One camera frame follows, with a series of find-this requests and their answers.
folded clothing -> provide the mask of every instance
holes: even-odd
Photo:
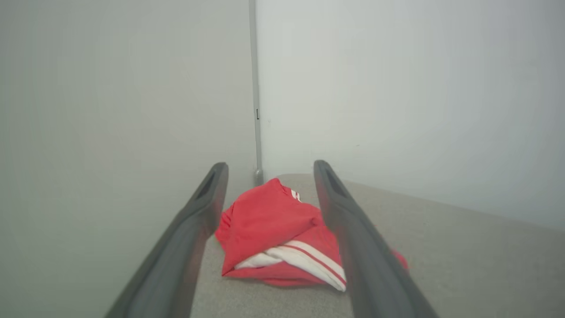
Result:
[[[225,251],[222,276],[277,286],[327,283],[345,291],[338,243],[320,210],[277,178],[237,198],[221,215],[216,238]]]

gray surface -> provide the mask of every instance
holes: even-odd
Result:
[[[314,178],[280,177],[318,206]],[[565,233],[345,182],[441,317],[564,317]],[[328,286],[280,289],[221,278],[224,253],[209,240],[193,317],[352,317]]]
[[[0,1],[0,317],[100,317],[218,161],[256,169],[248,0]]]

red fabric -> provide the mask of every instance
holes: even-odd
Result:
[[[291,240],[311,245],[341,266],[337,240],[324,225],[320,210],[295,199],[276,178],[242,194],[221,215],[216,238],[225,251],[222,276],[256,278],[277,286],[325,283],[285,262],[234,269],[247,258]],[[407,268],[406,260],[397,256]]]

